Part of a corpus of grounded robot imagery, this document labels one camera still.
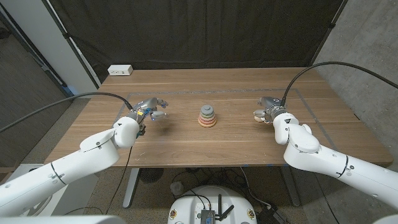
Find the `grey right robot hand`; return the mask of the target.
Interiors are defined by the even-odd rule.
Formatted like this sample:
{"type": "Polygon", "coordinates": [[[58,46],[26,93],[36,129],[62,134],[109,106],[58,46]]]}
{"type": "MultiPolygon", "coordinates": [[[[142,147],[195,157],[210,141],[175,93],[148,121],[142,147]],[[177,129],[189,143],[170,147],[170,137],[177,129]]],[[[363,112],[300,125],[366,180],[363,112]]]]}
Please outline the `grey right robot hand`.
{"type": "Polygon", "coordinates": [[[253,112],[254,119],[257,122],[273,123],[274,119],[287,110],[281,105],[281,100],[270,96],[264,96],[258,99],[257,103],[263,107],[261,110],[253,112]]]}

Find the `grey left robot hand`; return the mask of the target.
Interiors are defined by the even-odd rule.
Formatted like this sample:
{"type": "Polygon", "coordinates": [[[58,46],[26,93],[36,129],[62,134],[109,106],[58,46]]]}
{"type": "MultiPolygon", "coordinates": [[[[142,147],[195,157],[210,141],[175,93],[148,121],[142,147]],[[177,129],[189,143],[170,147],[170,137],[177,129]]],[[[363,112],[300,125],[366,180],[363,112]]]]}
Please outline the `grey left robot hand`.
{"type": "Polygon", "coordinates": [[[159,111],[158,106],[161,108],[168,107],[168,103],[160,98],[149,98],[134,105],[127,117],[130,117],[138,122],[139,132],[138,136],[145,134],[144,119],[149,117],[152,121],[160,120],[166,117],[166,113],[159,111]]]}

